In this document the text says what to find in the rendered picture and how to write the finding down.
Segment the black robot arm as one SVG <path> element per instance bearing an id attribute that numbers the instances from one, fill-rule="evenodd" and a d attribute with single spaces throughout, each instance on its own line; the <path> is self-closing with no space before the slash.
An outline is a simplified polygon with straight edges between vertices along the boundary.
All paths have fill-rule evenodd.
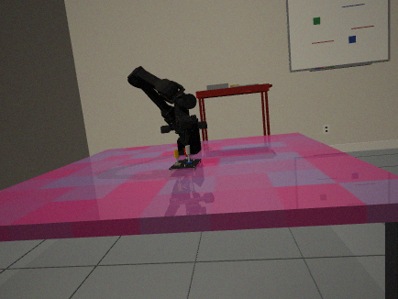
<path id="1" fill-rule="evenodd" d="M 184 132 L 186 128 L 192 128 L 193 124 L 197 124 L 196 115 L 190 116 L 189 112 L 185 112 L 184 116 L 179 113 L 175 118 L 175 111 L 192 109 L 196 106 L 195 96 L 185 94 L 182 85 L 168 79 L 160 79 L 141 66 L 137 67 L 127 78 L 132 86 L 141 89 L 154 102 L 166 123 L 171 127 L 177 125 Z M 174 106 L 168 105 L 165 101 L 170 104 L 174 103 Z"/>

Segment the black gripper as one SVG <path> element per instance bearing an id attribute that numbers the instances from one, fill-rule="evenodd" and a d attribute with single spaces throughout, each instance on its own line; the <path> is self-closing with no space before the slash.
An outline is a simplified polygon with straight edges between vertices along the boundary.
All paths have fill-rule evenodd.
<path id="1" fill-rule="evenodd" d="M 175 118 L 177 117 L 177 114 L 179 114 L 179 113 L 181 113 L 181 116 L 184 116 L 185 112 L 189 112 L 189 109 L 175 111 Z M 183 143 L 183 145 L 185 147 L 185 146 L 188 146 L 189 137 L 190 137 L 191 133 L 193 132 L 193 129 L 197 128 L 197 127 L 200 128 L 200 129 L 207 128 L 207 123 L 205 121 L 200 121 L 200 122 L 197 122 L 197 124 L 193 124 L 192 128 L 186 128 L 186 130 L 185 130 L 185 140 L 184 140 L 184 136 L 183 136 L 182 130 L 177 125 L 174 126 L 174 127 L 171 127 L 170 125 L 161 126 L 160 127 L 160 131 L 161 131 L 161 134 L 162 134 L 162 133 L 170 133 L 170 131 L 175 130 L 175 134 L 178 134 L 180 136 L 180 138 L 182 140 L 182 143 Z"/>

